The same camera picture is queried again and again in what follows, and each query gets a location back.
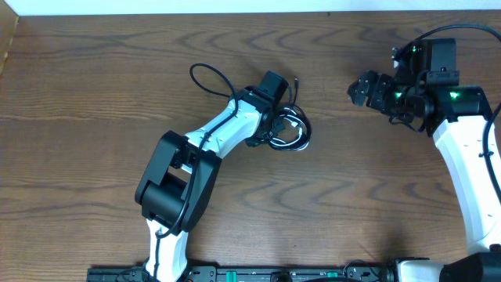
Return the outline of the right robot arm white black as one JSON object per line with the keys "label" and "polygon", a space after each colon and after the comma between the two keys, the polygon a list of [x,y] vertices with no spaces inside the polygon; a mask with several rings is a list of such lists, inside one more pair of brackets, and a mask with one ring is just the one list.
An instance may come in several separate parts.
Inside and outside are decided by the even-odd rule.
{"label": "right robot arm white black", "polygon": [[426,132],[452,178],[462,212],[467,257],[456,262],[401,258],[384,281],[498,281],[500,279],[500,152],[495,117],[479,86],[460,85],[453,38],[420,39],[396,49],[394,75],[373,70],[348,87],[357,106],[388,116],[393,125]]}

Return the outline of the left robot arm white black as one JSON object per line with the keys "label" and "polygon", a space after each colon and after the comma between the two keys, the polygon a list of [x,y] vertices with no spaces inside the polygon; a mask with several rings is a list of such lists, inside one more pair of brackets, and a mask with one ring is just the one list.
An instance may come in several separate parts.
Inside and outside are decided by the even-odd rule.
{"label": "left robot arm white black", "polygon": [[182,277],[189,233],[207,208],[223,158],[240,143],[260,143],[272,133],[287,91],[246,87],[231,94],[222,112],[200,128],[161,136],[135,192],[150,232],[147,280]]}

